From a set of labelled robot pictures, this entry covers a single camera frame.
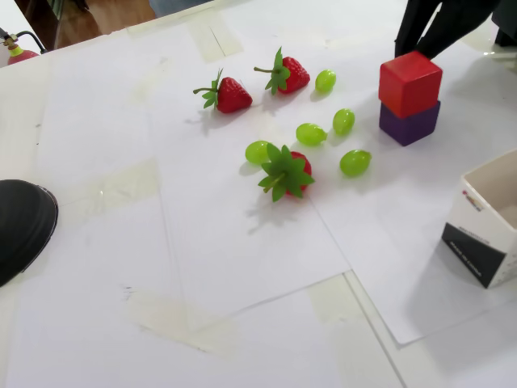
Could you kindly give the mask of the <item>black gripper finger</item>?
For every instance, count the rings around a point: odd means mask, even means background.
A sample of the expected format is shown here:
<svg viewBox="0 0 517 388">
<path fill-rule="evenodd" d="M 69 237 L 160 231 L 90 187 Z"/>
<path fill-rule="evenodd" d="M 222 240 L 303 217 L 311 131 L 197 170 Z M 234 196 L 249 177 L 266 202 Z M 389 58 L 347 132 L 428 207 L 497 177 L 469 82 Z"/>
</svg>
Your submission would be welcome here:
<svg viewBox="0 0 517 388">
<path fill-rule="evenodd" d="M 483 24 L 499 0 L 442 1 L 427 33 L 418 42 L 418 51 L 429 60 Z"/>
<path fill-rule="evenodd" d="M 418 51 L 427 58 L 436 57 L 442 49 L 440 39 L 443 26 L 438 15 L 433 19 L 426 35 L 423 32 L 441 1 L 409 0 L 395 40 L 394 56 L 400 57 Z"/>
</svg>

